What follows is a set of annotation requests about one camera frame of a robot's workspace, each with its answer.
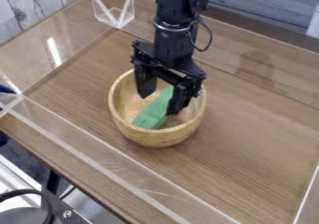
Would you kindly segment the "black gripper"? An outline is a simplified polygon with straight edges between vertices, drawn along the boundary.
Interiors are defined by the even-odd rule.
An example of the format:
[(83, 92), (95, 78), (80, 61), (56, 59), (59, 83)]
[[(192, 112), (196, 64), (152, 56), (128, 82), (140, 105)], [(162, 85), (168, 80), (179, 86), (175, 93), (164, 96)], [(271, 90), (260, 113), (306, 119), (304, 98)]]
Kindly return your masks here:
[(132, 43), (135, 79), (140, 98), (151, 95), (160, 78), (174, 88), (168, 101), (167, 115), (176, 115), (198, 97), (200, 86), (207, 75), (194, 61), (195, 50), (206, 51), (196, 46), (198, 23), (168, 25), (155, 23), (154, 42), (136, 40)]

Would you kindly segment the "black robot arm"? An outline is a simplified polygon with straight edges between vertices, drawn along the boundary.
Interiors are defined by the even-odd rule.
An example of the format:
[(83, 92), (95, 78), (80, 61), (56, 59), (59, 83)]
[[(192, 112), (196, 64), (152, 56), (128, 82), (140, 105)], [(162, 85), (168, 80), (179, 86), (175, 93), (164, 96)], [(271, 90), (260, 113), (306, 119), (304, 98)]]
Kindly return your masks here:
[(212, 30), (200, 17), (208, 0), (156, 0), (156, 4), (155, 39), (152, 43), (132, 42), (131, 63), (142, 98), (155, 92), (159, 78), (174, 86), (166, 114), (176, 115), (198, 98), (207, 78), (194, 52), (206, 51), (212, 44)]

